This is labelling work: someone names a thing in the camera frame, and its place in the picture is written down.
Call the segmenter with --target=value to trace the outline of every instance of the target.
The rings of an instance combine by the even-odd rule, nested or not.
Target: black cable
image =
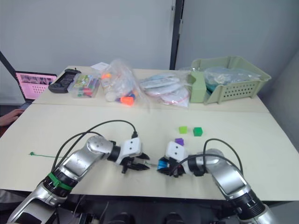
[[[64,144],[60,147],[60,149],[58,150],[58,152],[57,152],[57,154],[56,154],[56,157],[55,157],[54,162],[53,162],[52,170],[51,170],[52,172],[55,170],[55,166],[56,166],[57,160],[58,160],[58,158],[59,158],[59,155],[60,155],[62,149],[65,147],[65,145],[66,145],[67,143],[69,143],[69,141],[71,141],[72,139],[78,137],[79,135],[85,134],[85,133],[86,133],[86,132],[81,132],[81,133],[79,133],[79,134],[73,135],[73,136],[70,137],[66,142],[64,142]],[[102,136],[101,134],[99,134],[99,133],[97,133],[97,132],[88,132],[88,133],[93,133],[93,134],[97,134],[97,135],[99,135],[99,136]]]
[[[197,154],[197,155],[191,155],[191,156],[189,156],[189,157],[187,157],[187,158],[184,158],[181,162],[179,162],[179,163],[178,163],[178,164],[177,164],[177,165],[170,171],[169,176],[172,176],[173,173],[174,173],[174,171],[175,171],[180,165],[182,165],[184,162],[186,162],[186,161],[188,161],[188,160],[190,160],[190,159],[197,158],[197,157],[206,157],[206,156],[213,156],[213,157],[221,158],[221,159],[227,161],[227,162],[230,163],[233,167],[235,167],[236,169],[239,170],[239,168],[238,168],[238,167],[237,167],[231,160],[229,160],[229,159],[227,159],[227,158],[225,158],[225,157],[223,157],[223,156],[221,156],[221,155],[216,155],[216,154]]]
[[[130,122],[128,122],[128,121],[126,121],[126,120],[108,120],[108,121],[105,121],[105,122],[102,122],[102,123],[100,123],[100,124],[97,124],[97,125],[95,125],[95,126],[93,126],[93,127],[91,127],[90,129],[88,129],[86,132],[84,132],[84,133],[81,133],[81,136],[72,144],[72,146],[69,148],[69,150],[66,152],[66,154],[62,157],[62,159],[59,161],[59,163],[56,165],[56,166],[53,166],[52,167],[52,172],[57,168],[57,167],[59,167],[60,165],[61,165],[61,163],[65,160],[65,158],[67,157],[67,155],[71,152],[71,150],[75,147],[75,145],[87,134],[87,133],[90,133],[90,131],[91,130],[93,130],[93,129],[95,129],[95,128],[97,128],[97,127],[99,127],[99,126],[101,126],[101,125],[104,125],[104,124],[107,124],[107,123],[111,123],[111,122],[124,122],[124,123],[127,123],[127,124],[129,124],[129,125],[131,125],[132,126],[132,128],[133,128],[133,134],[132,134],[132,138],[135,138],[135,137],[138,137],[138,134],[137,134],[137,131],[136,131],[136,128],[135,128],[135,126],[132,124],[132,123],[130,123]]]
[[[241,159],[238,155],[238,153],[234,150],[233,147],[231,147],[230,144],[226,143],[225,141],[221,140],[221,139],[208,139],[205,144],[204,144],[204,151],[203,151],[203,154],[206,154],[206,145],[208,144],[209,141],[219,141],[219,142],[222,142],[223,144],[227,145],[233,152],[234,154],[236,155],[237,159],[238,159],[238,162],[239,162],[239,166],[240,166],[240,172],[241,174],[243,175],[243,166],[242,166],[242,162],[241,162]],[[203,157],[203,160],[204,160],[204,169],[205,169],[205,172],[206,172],[206,157],[204,156]]]
[[[59,219],[58,210],[55,209],[55,212],[56,212],[56,222],[57,222],[57,224],[60,224],[60,219]]]

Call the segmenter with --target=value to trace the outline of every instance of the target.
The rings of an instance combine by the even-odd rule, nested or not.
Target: plastic basket
[[[260,80],[255,81],[245,81],[240,83],[233,83],[229,85],[218,85],[215,90],[210,95],[207,91],[202,100],[202,95],[196,95],[196,77],[203,77],[203,71],[207,68],[222,66],[229,69],[239,68],[254,72],[261,75]],[[227,56],[220,58],[211,59],[197,59],[192,62],[191,65],[193,71],[191,72],[191,77],[193,79],[192,83],[192,93],[191,93],[191,103],[197,103],[204,101],[204,104],[210,103],[221,103],[222,101],[244,98],[244,97],[255,97],[265,83],[271,79],[267,73],[260,70],[258,67],[246,61],[240,56]]]

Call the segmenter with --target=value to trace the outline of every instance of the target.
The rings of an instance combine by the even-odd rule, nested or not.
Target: white wall
[[[298,0],[186,0],[183,21],[176,68],[239,55],[274,82],[299,48]]]
[[[16,70],[59,74],[68,65],[125,58],[168,69],[172,0],[1,0],[0,48]],[[0,104],[13,85],[1,69]]]
[[[299,152],[299,50],[274,83],[264,103]]]

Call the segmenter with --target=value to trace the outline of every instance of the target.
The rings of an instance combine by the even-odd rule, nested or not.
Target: green band
[[[58,180],[52,172],[48,174],[48,177],[53,181],[54,187],[61,187],[65,190],[72,190],[73,189],[69,185],[66,185],[66,184],[62,183],[60,180]]]

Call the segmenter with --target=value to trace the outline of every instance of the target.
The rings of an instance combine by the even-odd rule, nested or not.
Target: white table
[[[77,68],[77,70],[82,73],[92,73],[93,70],[90,67],[86,66],[69,66],[67,68]],[[134,73],[138,79],[150,77],[152,75],[165,72],[168,70],[145,70],[145,69],[135,69]],[[45,90],[42,95],[33,102],[34,104],[55,104],[55,105],[83,105],[83,106],[105,106],[105,107],[117,107],[123,108],[124,105],[117,102],[107,102],[104,97],[102,88],[100,87],[95,98],[73,98],[70,94],[55,94],[50,92],[48,89]],[[138,108],[146,108],[146,105],[134,105]],[[150,101],[150,108],[153,109],[171,109],[179,110],[181,108],[174,106],[167,106],[157,104],[153,101]],[[262,103],[259,97],[251,98],[242,98],[237,100],[226,101],[221,104],[190,104],[190,110],[199,110],[199,111],[239,111],[239,112],[269,112],[265,105]]]
[[[268,112],[31,105],[0,139],[0,188],[32,191],[49,173],[53,159],[30,156],[31,151],[55,155],[70,136],[110,119],[126,119],[136,126],[152,163],[164,155],[168,141],[177,137],[184,138],[191,153],[201,151],[209,138],[225,140],[238,152],[245,178],[261,200],[299,200],[299,155]],[[182,125],[190,128],[188,134],[178,133]],[[203,128],[202,137],[193,137],[191,128],[195,126]],[[132,133],[130,126],[116,123],[96,130],[118,144]],[[237,164],[226,146],[218,142],[209,146],[221,149]],[[109,161],[99,162],[72,193],[223,199],[210,175],[171,178],[158,173],[156,168],[129,170],[123,175],[121,167]]]

